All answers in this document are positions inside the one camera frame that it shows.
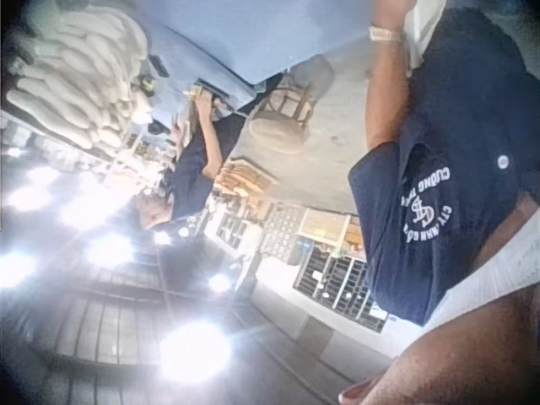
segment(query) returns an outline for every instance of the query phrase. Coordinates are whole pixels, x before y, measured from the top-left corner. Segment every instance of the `wristwatch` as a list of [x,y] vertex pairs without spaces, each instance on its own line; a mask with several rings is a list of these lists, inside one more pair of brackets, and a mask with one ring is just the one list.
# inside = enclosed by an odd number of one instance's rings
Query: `wristwatch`
[[403,31],[392,31],[370,26],[370,39],[374,42],[402,42],[405,38]]

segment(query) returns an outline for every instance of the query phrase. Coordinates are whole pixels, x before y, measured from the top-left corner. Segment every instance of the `white fabric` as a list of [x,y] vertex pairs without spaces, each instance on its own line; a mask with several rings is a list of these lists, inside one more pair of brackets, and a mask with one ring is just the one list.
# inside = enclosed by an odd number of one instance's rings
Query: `white fabric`
[[540,209],[494,257],[446,293],[425,331],[534,284],[540,284]]
[[435,28],[445,11],[446,0],[418,0],[405,20],[411,69],[419,68]]

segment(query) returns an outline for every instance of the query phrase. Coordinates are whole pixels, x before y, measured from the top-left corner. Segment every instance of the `person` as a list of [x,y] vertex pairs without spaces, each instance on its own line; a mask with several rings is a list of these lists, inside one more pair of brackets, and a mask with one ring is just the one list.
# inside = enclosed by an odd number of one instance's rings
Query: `person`
[[167,176],[170,198],[152,195],[135,202],[139,223],[148,230],[157,224],[185,219],[199,213],[212,192],[213,184],[223,163],[235,148],[248,116],[279,84],[281,73],[266,81],[266,90],[257,94],[237,112],[212,121],[213,96],[207,90],[196,98],[198,123],[191,142],[178,153],[175,169]]
[[375,301],[425,334],[340,402],[539,403],[540,82],[472,8],[443,13],[407,79],[414,4],[374,0],[370,151],[349,183]]

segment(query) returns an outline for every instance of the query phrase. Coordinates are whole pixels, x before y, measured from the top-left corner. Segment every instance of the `navy polo shirt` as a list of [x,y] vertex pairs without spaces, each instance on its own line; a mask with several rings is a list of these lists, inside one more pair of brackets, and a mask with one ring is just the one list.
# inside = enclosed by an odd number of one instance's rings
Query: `navy polo shirt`
[[540,202],[540,82],[480,12],[448,10],[410,81],[399,141],[350,172],[378,305],[424,325],[513,211]]
[[[266,90],[260,93],[239,112],[249,115],[281,82],[283,75],[276,74],[266,82]],[[219,141],[219,149],[223,161],[226,161],[238,143],[242,128],[246,123],[243,116],[231,114],[213,123]],[[183,150],[176,162],[175,172],[166,179],[174,196],[171,220],[184,219],[201,212],[213,189],[213,180],[203,175],[208,164],[206,143],[203,130],[197,123],[191,142]]]

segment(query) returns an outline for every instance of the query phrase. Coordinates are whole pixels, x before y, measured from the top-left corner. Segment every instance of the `shirt button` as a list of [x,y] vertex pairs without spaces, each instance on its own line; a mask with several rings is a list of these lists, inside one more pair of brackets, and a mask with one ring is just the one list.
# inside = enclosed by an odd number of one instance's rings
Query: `shirt button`
[[502,154],[499,156],[499,159],[497,160],[497,164],[499,165],[499,168],[501,170],[508,169],[508,166],[510,165],[510,159],[505,154]]

